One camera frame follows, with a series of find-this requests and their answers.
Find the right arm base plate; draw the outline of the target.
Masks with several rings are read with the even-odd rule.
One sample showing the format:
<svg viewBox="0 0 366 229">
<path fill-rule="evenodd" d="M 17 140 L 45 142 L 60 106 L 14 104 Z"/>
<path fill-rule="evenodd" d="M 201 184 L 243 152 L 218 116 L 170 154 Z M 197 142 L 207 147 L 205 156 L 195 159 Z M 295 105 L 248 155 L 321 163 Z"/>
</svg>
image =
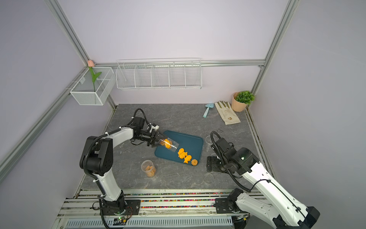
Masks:
<svg viewBox="0 0 366 229">
<path fill-rule="evenodd" d="M 243 213 L 229 198 L 216 198 L 213 205 L 217 214 Z"/>
</svg>

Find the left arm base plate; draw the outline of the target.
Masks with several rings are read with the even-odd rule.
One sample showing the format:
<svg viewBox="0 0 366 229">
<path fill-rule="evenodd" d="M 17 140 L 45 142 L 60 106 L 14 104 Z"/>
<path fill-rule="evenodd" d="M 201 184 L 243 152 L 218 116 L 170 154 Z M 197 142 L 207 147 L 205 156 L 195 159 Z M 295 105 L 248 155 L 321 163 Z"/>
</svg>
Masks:
<svg viewBox="0 0 366 229">
<path fill-rule="evenodd" d="M 134 216 L 139 214 L 140 208 L 140 199 L 125 199 L 120 203 L 102 200 L 101 211 L 104 216 Z"/>
</svg>

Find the clear jar with cookies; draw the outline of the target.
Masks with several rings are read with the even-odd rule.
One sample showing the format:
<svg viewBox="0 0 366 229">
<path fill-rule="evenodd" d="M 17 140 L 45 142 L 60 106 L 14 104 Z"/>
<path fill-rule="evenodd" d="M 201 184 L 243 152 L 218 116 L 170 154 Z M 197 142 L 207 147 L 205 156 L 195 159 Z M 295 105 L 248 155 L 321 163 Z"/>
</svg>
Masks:
<svg viewBox="0 0 366 229">
<path fill-rule="evenodd" d="M 211 140 L 211 136 L 208 135 L 206 136 L 205 138 L 205 143 L 208 145 L 208 146 L 211 146 L 213 143 L 212 143 L 212 140 Z"/>
</svg>

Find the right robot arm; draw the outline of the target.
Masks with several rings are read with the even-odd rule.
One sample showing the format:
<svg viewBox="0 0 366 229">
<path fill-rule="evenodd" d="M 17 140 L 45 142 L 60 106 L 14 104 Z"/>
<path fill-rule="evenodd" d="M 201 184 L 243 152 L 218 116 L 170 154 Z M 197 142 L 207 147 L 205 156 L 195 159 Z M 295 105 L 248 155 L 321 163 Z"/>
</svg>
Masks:
<svg viewBox="0 0 366 229">
<path fill-rule="evenodd" d="M 286 191 L 249 149 L 235 150 L 215 131 L 210 138 L 223 169 L 238 185 L 227 198 L 216 199 L 218 211 L 247 212 L 274 229 L 310 229 L 316 224 L 320 212 Z"/>
</svg>

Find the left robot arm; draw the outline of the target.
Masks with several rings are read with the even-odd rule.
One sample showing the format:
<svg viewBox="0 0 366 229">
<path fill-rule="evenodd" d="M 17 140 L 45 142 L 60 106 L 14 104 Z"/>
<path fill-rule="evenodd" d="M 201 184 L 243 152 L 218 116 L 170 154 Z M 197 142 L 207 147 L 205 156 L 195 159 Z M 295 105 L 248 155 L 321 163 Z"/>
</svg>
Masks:
<svg viewBox="0 0 366 229">
<path fill-rule="evenodd" d="M 126 125 L 105 132 L 103 135 L 90 136 L 86 139 L 80 159 L 80 168 L 92 178 L 102 192 L 99 197 L 101 209 L 115 215 L 123 215 L 129 207 L 112 172 L 114 148 L 127 141 L 135 146 L 136 140 L 155 148 L 161 145 L 160 141 L 164 137 L 160 133 L 158 125 L 149 122 L 145 112 L 138 108 Z"/>
</svg>

